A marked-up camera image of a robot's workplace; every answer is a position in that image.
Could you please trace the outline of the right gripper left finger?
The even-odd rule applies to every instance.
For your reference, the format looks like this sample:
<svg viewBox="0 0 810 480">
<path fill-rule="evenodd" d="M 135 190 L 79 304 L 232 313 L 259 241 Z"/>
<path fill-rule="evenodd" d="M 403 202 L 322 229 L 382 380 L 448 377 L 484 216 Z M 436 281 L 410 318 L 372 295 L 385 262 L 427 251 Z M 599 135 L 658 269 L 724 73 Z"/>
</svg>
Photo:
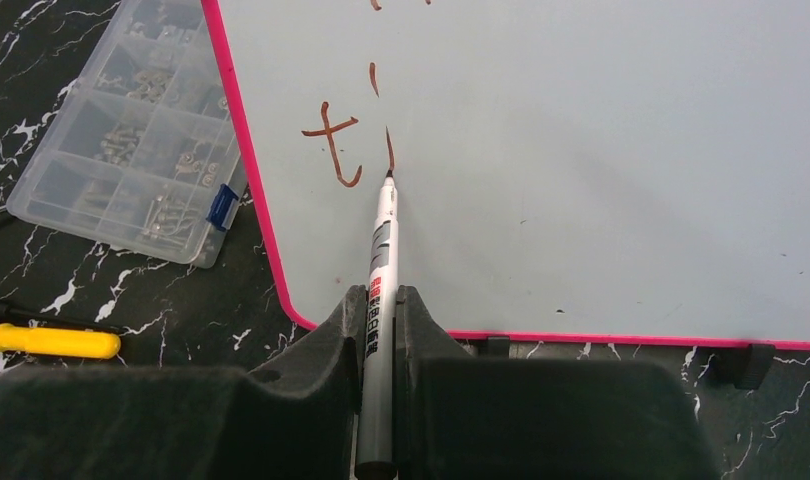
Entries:
<svg viewBox="0 0 810 480">
<path fill-rule="evenodd" d="M 345 479 L 367 293 L 259 367 L 0 374 L 0 479 Z"/>
</svg>

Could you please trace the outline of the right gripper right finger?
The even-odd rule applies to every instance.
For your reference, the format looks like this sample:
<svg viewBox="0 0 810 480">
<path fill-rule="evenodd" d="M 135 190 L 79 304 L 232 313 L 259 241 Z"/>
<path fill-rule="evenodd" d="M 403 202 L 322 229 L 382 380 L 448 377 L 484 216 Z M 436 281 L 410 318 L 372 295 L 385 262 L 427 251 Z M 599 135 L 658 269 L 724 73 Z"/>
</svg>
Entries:
<svg viewBox="0 0 810 480">
<path fill-rule="evenodd" d="M 394 368 L 404 479 L 717 475 L 681 384 L 653 363 L 475 356 L 403 286 Z"/>
</svg>

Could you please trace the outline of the white marker pen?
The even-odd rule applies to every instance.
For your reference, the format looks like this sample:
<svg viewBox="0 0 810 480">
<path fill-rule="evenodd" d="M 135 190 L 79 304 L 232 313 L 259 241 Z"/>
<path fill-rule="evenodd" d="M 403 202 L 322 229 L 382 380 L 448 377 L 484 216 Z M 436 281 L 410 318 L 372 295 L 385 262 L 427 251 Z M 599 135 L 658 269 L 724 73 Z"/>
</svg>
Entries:
<svg viewBox="0 0 810 480">
<path fill-rule="evenodd" d="M 399 288 L 398 198 L 394 175 L 380 188 L 371 244 L 367 317 L 354 475 L 393 479 L 394 335 Z"/>
</svg>

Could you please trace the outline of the pink framed whiteboard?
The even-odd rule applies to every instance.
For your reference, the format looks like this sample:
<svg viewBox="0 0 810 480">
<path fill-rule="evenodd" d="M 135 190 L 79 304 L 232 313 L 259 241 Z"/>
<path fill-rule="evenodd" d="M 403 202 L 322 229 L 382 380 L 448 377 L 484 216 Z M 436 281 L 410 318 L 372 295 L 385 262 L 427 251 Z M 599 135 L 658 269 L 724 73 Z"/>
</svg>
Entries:
<svg viewBox="0 0 810 480">
<path fill-rule="evenodd" d="M 810 1 L 207 1 L 284 312 L 810 350 Z"/>
</svg>

